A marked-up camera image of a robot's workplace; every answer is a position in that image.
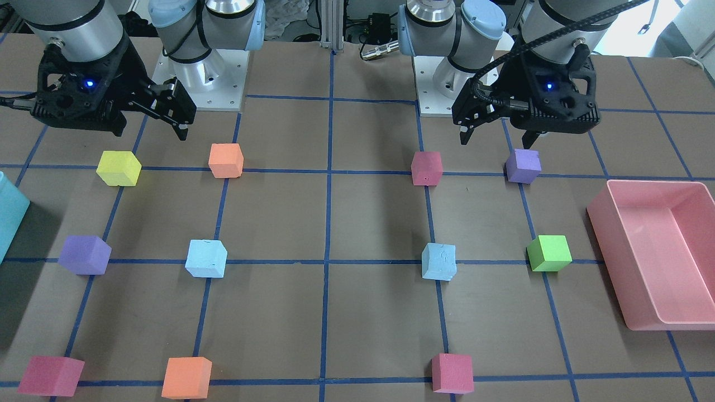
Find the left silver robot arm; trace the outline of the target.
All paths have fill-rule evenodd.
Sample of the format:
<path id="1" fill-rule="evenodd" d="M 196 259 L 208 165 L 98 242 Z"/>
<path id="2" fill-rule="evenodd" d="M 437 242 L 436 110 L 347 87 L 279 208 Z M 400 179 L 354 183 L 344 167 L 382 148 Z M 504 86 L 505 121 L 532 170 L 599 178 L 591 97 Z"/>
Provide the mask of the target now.
<path id="1" fill-rule="evenodd" d="M 592 49 L 629 3 L 536 1 L 511 50 L 493 53 L 507 17 L 491 1 L 408 1 L 398 11 L 398 43 L 408 56 L 442 58 L 452 121 L 468 144 L 480 125 L 501 118 L 524 130 L 529 149 L 549 132 L 584 134 L 601 121 Z"/>

